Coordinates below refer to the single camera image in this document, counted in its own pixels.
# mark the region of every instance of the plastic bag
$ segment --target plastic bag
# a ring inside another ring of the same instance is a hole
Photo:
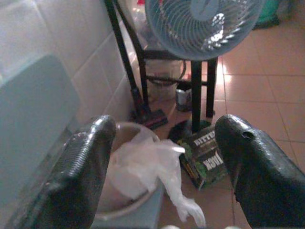
[[[118,2],[129,24],[137,33],[142,48],[164,50],[147,22],[143,1],[119,0]]]
[[[182,153],[185,149],[170,140],[154,142],[151,137],[144,140],[138,134],[113,152],[107,175],[118,191],[132,199],[137,199],[147,190],[154,191],[160,179],[177,207],[181,221],[185,222],[192,215],[197,226],[205,227],[201,208],[181,191],[179,155]]]

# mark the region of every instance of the tile floor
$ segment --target tile floor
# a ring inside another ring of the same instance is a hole
[[[202,118],[205,99],[203,87]],[[169,118],[167,125],[155,131],[161,139],[176,123],[191,117],[190,112],[178,112],[174,100],[154,102],[151,107],[162,108]],[[265,130],[305,172],[305,31],[292,21],[252,31],[240,45],[220,57],[214,109],[213,123],[227,113],[242,116]],[[201,205],[209,227],[250,228],[228,178],[200,192],[184,172],[182,178],[183,193]],[[164,225],[196,228],[191,218],[186,223],[179,220],[166,195],[159,221],[160,227]]]

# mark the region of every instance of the plastic basin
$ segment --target plastic basin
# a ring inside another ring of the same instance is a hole
[[[137,123],[117,123],[116,131],[111,152],[117,150],[122,144],[131,141],[140,131],[145,132],[148,137],[151,136],[155,142],[160,140],[153,131]],[[106,177],[95,217],[109,220],[129,214],[144,204],[152,194],[153,192],[146,192],[136,200],[129,199],[116,190]]]

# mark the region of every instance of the white tile wall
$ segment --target white tile wall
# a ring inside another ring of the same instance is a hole
[[[0,87],[28,59],[54,54],[80,96],[81,124],[101,114],[129,119],[130,87],[103,2],[0,0],[0,47]]]
[[[43,53],[57,53],[38,8],[31,1],[0,5],[0,72],[5,81],[17,68]]]
[[[115,92],[126,72],[113,33],[105,40],[105,43],[106,45],[103,43],[98,48],[98,55],[107,75],[111,91]]]

